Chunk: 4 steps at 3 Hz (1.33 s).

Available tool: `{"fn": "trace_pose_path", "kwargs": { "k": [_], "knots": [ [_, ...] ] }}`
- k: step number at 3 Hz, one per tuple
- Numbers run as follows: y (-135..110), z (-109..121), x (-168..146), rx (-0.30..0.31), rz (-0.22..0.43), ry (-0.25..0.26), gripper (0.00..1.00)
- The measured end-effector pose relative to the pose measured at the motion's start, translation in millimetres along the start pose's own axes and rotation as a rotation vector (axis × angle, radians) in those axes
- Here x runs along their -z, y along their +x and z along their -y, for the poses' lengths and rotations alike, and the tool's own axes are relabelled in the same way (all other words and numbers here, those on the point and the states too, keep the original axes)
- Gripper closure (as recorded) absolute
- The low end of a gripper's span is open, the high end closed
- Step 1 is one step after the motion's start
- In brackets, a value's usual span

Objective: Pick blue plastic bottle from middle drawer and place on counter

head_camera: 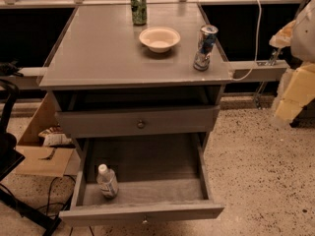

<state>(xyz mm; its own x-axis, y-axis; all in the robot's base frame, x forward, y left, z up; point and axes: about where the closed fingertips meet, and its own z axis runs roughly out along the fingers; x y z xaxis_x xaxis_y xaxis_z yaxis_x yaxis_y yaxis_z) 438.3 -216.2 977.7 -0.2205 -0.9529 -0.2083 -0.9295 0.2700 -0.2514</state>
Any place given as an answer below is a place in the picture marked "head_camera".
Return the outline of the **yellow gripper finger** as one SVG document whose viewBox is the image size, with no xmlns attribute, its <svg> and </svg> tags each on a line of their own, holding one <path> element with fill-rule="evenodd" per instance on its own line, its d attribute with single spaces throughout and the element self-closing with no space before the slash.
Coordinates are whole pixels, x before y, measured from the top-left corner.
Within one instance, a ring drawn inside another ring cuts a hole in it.
<svg viewBox="0 0 315 236">
<path fill-rule="evenodd" d="M 302 109 L 315 99 L 315 64 L 303 63 L 284 73 L 274 100 L 272 121 L 277 126 L 290 124 Z"/>
<path fill-rule="evenodd" d="M 293 20 L 274 34 L 271 37 L 269 44 L 275 48 L 293 47 L 295 45 L 295 37 L 296 20 Z"/>
</svg>

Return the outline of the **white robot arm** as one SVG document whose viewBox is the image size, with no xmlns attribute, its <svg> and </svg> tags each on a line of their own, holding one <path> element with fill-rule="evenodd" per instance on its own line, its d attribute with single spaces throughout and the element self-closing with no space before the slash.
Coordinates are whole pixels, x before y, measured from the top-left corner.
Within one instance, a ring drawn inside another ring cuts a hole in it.
<svg viewBox="0 0 315 236">
<path fill-rule="evenodd" d="M 274 112 L 276 123 L 285 125 L 315 99 L 315 0 L 273 35 L 269 44 L 276 48 L 290 47 L 291 55 L 302 61 L 292 73 Z"/>
</svg>

